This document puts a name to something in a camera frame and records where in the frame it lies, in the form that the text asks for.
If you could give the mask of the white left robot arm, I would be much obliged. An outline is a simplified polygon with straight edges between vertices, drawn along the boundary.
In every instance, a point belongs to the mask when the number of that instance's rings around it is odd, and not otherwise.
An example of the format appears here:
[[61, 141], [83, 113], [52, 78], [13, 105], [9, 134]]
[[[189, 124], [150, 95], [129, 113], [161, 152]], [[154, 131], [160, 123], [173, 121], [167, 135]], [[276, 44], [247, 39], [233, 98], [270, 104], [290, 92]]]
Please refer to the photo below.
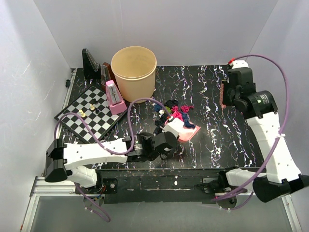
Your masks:
[[156, 136], [142, 132], [133, 139], [126, 136], [101, 144], [66, 144], [56, 139], [46, 151], [44, 178], [49, 183], [69, 180], [98, 193], [103, 182], [87, 165], [153, 161], [174, 149], [177, 139], [178, 136], [169, 131]]

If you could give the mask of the pink hand brush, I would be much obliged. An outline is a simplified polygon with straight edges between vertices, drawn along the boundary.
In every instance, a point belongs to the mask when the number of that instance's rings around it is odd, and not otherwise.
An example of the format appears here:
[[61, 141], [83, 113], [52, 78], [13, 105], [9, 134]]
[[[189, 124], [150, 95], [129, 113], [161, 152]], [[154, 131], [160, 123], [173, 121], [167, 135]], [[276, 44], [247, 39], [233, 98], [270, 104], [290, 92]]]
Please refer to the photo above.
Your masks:
[[223, 80], [220, 85], [220, 106], [222, 109], [225, 109], [226, 105], [229, 102], [227, 90], [228, 90], [228, 81]]

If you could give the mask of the pink dustpan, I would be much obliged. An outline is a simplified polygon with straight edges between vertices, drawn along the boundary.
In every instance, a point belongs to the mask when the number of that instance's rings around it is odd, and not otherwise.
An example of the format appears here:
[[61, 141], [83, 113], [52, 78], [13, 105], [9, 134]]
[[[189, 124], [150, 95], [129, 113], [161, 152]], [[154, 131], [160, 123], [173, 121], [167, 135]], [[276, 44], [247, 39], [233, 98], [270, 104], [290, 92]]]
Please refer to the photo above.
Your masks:
[[199, 126], [196, 126], [194, 129], [186, 128], [184, 126], [177, 139], [179, 142], [188, 142], [198, 133], [199, 130]]

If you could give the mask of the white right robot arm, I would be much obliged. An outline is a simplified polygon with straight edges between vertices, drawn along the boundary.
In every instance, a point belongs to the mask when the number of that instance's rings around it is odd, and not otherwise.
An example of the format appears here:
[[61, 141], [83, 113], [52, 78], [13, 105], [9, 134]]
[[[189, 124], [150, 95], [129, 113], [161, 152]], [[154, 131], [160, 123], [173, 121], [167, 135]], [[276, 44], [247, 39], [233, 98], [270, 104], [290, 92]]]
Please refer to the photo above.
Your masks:
[[266, 163], [265, 173], [241, 168], [221, 171], [218, 185], [222, 191], [229, 192], [235, 187], [248, 189], [267, 203], [308, 187], [309, 177], [296, 166], [284, 137], [279, 133], [281, 127], [275, 100], [269, 91], [256, 91], [249, 67], [228, 70], [228, 79], [221, 84], [220, 100], [242, 112]]

